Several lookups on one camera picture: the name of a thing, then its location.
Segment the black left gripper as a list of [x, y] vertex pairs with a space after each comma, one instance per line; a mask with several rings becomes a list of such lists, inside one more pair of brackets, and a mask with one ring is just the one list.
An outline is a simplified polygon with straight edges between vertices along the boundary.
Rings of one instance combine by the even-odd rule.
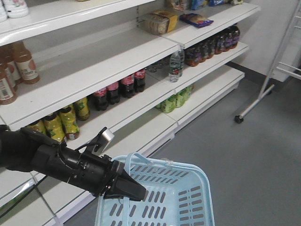
[[93, 196], [103, 195], [105, 199], [129, 198], [131, 201], [144, 200], [146, 188], [127, 177], [125, 164], [92, 153], [82, 153], [77, 167], [70, 175], [68, 184], [90, 192]]

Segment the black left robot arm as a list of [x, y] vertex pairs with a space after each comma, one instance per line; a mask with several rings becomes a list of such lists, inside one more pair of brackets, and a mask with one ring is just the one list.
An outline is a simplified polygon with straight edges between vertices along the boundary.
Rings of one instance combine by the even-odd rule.
[[0, 166], [12, 171], [37, 171], [46, 176], [84, 189], [93, 196], [106, 199], [127, 197], [142, 201], [146, 189], [124, 170], [124, 164], [113, 160], [99, 150], [113, 139], [113, 133], [104, 127], [89, 143], [84, 152], [70, 149], [41, 132], [22, 127], [10, 131], [0, 126]]

